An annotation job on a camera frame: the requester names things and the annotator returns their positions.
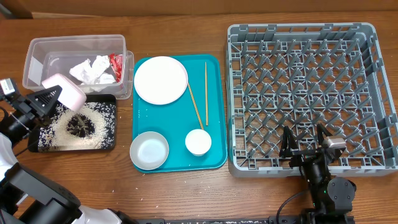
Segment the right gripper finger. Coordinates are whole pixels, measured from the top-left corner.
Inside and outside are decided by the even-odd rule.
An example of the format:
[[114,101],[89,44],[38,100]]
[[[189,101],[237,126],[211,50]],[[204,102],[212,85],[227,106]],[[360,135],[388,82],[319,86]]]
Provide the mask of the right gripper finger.
[[282,145],[279,151],[280,157],[292,157],[299,149],[297,141],[293,135],[292,130],[288,126],[284,126],[282,135]]
[[332,136],[332,133],[327,130],[321,123],[317,124],[317,141],[319,146],[323,146],[326,137]]

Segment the grey-white bowl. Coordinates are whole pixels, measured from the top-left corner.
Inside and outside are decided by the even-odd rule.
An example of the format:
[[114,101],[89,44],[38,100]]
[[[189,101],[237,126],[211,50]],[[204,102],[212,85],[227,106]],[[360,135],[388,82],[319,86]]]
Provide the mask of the grey-white bowl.
[[134,138],[129,155],[132,163],[139,169],[154,170],[167,160],[169,144],[163,135],[147,131]]

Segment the white cup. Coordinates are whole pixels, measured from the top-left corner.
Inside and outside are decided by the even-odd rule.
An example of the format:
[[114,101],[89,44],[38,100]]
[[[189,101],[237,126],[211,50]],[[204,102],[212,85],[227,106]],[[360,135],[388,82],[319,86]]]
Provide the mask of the white cup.
[[203,156],[211,148],[211,136],[202,129],[190,131],[185,138],[186,148],[194,156]]

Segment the pink bowl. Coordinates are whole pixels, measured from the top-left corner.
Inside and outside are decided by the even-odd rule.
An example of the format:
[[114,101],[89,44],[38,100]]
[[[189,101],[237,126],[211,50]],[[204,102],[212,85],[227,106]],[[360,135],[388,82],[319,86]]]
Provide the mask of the pink bowl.
[[42,82],[45,89],[53,86],[62,88],[58,101],[78,113],[86,101],[86,94],[66,76],[56,73]]

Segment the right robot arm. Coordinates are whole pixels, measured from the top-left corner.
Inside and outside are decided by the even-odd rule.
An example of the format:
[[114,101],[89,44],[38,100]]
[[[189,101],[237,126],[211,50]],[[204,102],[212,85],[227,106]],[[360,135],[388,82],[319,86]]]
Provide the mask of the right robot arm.
[[284,127],[279,157],[289,158],[289,166],[297,167],[307,181],[313,207],[302,210],[296,217],[281,217],[282,209],[293,199],[306,193],[301,191],[288,198],[278,209],[277,223],[354,223],[347,216],[352,211],[356,185],[354,182],[333,177],[328,165],[337,161],[346,149],[345,140],[333,135],[322,124],[317,125],[318,147],[300,150],[292,130]]

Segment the red wrapper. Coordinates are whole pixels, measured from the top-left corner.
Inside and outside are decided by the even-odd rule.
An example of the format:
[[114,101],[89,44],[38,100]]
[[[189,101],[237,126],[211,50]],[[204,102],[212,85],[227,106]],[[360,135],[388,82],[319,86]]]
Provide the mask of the red wrapper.
[[119,82],[122,78],[123,56],[115,53],[109,55],[109,62],[111,68],[116,76],[116,81]]

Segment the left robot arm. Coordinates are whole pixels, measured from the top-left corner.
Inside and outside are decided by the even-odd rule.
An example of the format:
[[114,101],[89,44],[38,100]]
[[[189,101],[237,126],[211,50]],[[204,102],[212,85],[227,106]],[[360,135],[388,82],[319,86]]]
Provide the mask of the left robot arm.
[[83,206],[60,184],[20,164],[13,147],[50,113],[65,93],[59,85],[22,96],[10,78],[1,80],[1,100],[15,112],[1,120],[1,223],[136,223],[121,211]]

